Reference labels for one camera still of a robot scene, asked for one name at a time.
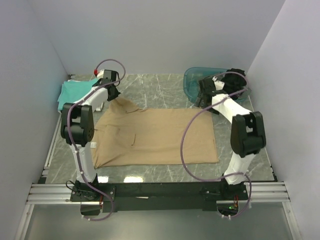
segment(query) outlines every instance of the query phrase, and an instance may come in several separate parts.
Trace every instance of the marble surface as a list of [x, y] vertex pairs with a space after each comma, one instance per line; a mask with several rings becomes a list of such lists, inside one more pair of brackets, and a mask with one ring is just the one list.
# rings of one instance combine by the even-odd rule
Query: marble surface
[[[90, 75], [76, 75], [75, 80], [85, 81]], [[118, 90], [121, 95], [135, 102], [140, 108], [193, 108], [183, 91], [183, 74], [128, 74]], [[102, 112], [94, 112], [96, 123], [107, 110], [106, 102]], [[241, 103], [249, 110], [249, 99]], [[232, 148], [230, 146], [231, 124], [221, 114], [212, 114], [214, 135], [218, 152], [218, 163], [188, 164], [194, 175], [205, 179], [220, 177], [228, 168]], [[62, 184], [76, 179], [76, 166], [73, 154], [61, 138], [56, 135], [47, 184]], [[182, 165], [128, 165], [110, 166], [97, 169], [100, 182], [191, 182], [196, 181]], [[273, 170], [265, 149], [253, 159], [249, 173], [253, 181], [273, 181]]]

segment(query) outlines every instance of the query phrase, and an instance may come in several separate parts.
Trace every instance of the transparent container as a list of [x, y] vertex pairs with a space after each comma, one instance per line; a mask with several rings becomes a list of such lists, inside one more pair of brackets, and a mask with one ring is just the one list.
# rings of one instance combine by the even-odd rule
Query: transparent container
[[[204, 77], [225, 73], [227, 69], [213, 68], [213, 67], [191, 67], [184, 73], [183, 77], [183, 91], [187, 95], [190, 102], [195, 103], [199, 93], [198, 80]], [[251, 91], [247, 90], [236, 101], [242, 102], [245, 100]]]

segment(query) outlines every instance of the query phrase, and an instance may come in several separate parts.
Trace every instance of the green cloth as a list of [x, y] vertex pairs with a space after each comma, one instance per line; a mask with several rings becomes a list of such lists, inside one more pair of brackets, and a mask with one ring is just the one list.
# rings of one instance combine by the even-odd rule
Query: green cloth
[[90, 81], [65, 81], [58, 98], [58, 111], [62, 110], [65, 103], [74, 103], [83, 98], [97, 81], [97, 78]]

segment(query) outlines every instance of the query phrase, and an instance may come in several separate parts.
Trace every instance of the folded garment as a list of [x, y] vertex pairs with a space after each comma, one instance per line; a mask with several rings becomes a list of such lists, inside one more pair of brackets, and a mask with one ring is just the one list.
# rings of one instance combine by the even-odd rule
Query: folded garment
[[62, 110], [65, 103], [74, 103], [83, 98], [97, 81], [97, 78], [90, 81], [65, 81], [58, 98], [58, 111]]
[[[94, 126], [91, 141], [95, 168], [124, 165], [181, 164], [183, 132], [199, 108], [140, 109], [117, 97]], [[183, 145], [187, 164], [217, 163], [212, 114], [200, 114], [187, 132]]]

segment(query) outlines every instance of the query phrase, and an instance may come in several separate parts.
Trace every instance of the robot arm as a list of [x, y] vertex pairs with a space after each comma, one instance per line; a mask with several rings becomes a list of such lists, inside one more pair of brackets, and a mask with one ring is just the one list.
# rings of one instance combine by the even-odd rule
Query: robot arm
[[[215, 81], [214, 85], [217, 91], [223, 87], [220, 81]], [[230, 143], [233, 153], [224, 175], [246, 173], [251, 161], [260, 149], [266, 146], [263, 117], [260, 112], [251, 112], [240, 106], [227, 94], [214, 95], [211, 104], [214, 105], [225, 98], [227, 99], [224, 102], [213, 107], [231, 123]], [[244, 180], [243, 175], [226, 177], [229, 185], [236, 185]]]
[[[93, 183], [97, 178], [97, 173], [92, 163], [92, 155], [90, 149], [91, 140], [95, 132], [93, 110], [98, 109], [101, 111], [103, 104], [106, 100], [111, 101], [120, 94], [120, 92], [118, 92], [117, 88], [114, 85], [110, 85], [108, 88], [100, 88], [98, 90], [97, 88], [101, 85], [104, 85], [107, 82], [115, 82], [117, 76], [119, 76], [119, 74], [116, 71], [105, 69], [101, 70], [97, 74], [97, 78], [99, 79], [97, 84], [95, 84], [92, 87], [91, 91], [88, 94], [86, 94], [83, 98], [79, 99], [78, 101], [83, 100], [91, 92], [95, 92], [95, 94], [89, 97], [82, 104], [75, 107], [71, 113], [70, 125], [72, 137], [78, 149], [80, 158], [79, 160], [83, 169], [83, 174], [90, 183]], [[66, 140], [66, 143], [69, 144], [72, 150], [77, 172], [76, 180], [80, 183], [84, 183], [79, 169], [77, 153], [75, 147], [72, 145], [69, 139], [67, 129], [68, 111], [72, 105], [73, 103], [66, 103], [63, 105], [63, 109], [61, 112], [61, 136]]]

